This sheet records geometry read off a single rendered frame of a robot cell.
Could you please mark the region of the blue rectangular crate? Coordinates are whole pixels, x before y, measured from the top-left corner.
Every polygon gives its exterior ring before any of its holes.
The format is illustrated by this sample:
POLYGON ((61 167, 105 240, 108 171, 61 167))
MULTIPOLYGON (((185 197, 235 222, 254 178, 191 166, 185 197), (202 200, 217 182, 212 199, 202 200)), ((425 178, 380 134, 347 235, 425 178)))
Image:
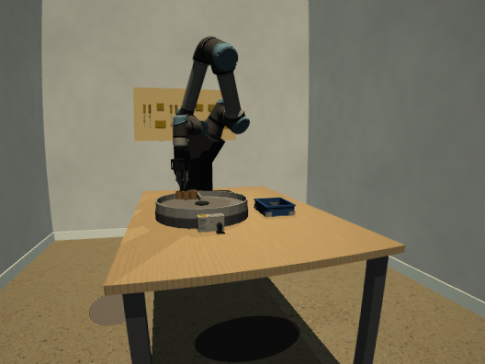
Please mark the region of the blue rectangular crate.
POLYGON ((254 199, 254 208, 260 211, 265 217, 295 215, 296 204, 283 198, 254 199), (277 202, 277 205, 270 206, 270 202, 277 202))

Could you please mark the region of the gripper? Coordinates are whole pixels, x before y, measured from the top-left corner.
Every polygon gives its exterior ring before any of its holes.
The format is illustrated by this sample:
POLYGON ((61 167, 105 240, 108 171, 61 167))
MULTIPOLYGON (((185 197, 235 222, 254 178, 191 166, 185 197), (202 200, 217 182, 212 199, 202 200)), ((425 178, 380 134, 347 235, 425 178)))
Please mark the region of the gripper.
POLYGON ((171 159, 171 170, 174 170, 175 176, 176 176, 176 182, 178 183, 179 187, 182 189, 182 181, 184 182, 183 189, 185 189, 187 181, 190 177, 191 174, 191 165, 189 164, 189 160, 185 159, 185 149, 187 149, 187 146, 183 147, 174 147, 174 159, 171 159), (177 158, 177 151, 178 151, 178 158, 177 158), (174 161, 173 161, 174 160, 174 161), (172 162, 173 162, 173 167, 172 167, 172 162), (186 170, 185 170, 185 165, 186 165, 186 170), (183 178, 181 179, 182 172, 179 170, 184 170, 184 175, 183 178), (177 171, 178 171, 178 176, 177 176, 177 171))

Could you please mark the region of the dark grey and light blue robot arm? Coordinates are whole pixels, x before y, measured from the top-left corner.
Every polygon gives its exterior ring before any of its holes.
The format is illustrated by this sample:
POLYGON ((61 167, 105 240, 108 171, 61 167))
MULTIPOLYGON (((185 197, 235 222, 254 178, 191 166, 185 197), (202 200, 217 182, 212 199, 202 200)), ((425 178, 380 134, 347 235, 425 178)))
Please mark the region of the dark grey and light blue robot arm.
POLYGON ((227 42, 206 37, 197 45, 193 61, 182 106, 175 113, 185 116, 173 117, 174 147, 188 146, 188 135, 207 134, 219 140, 224 125, 235 134, 241 134, 250 124, 240 105, 233 72, 238 62, 237 51, 227 42), (194 111, 208 66, 218 78, 223 100, 220 98, 208 118, 200 121, 194 116, 194 111))

